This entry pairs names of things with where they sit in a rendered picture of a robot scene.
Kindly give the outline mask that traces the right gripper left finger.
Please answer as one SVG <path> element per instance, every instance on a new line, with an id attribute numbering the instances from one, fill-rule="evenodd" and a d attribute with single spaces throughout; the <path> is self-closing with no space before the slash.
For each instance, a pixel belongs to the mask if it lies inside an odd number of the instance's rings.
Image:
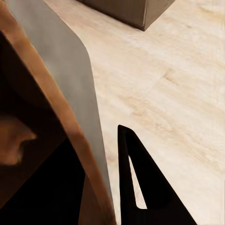
<path id="1" fill-rule="evenodd" d="M 0 210 L 0 225 L 78 225 L 85 171 L 66 137 Z"/>

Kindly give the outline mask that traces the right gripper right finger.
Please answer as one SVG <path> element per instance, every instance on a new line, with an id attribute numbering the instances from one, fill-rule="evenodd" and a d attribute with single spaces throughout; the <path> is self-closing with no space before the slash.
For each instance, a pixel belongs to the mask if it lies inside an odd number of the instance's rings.
<path id="1" fill-rule="evenodd" d="M 147 209 L 136 205 L 131 158 Z M 197 225 L 136 133 L 118 125 L 121 225 Z"/>

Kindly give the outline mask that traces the trash can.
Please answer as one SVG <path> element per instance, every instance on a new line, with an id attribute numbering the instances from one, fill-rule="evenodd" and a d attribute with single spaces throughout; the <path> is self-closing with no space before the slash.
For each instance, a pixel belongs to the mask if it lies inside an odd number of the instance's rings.
<path id="1" fill-rule="evenodd" d="M 117 225 L 88 51 L 44 0 L 0 0 L 0 210 L 68 137 L 78 225 Z"/>

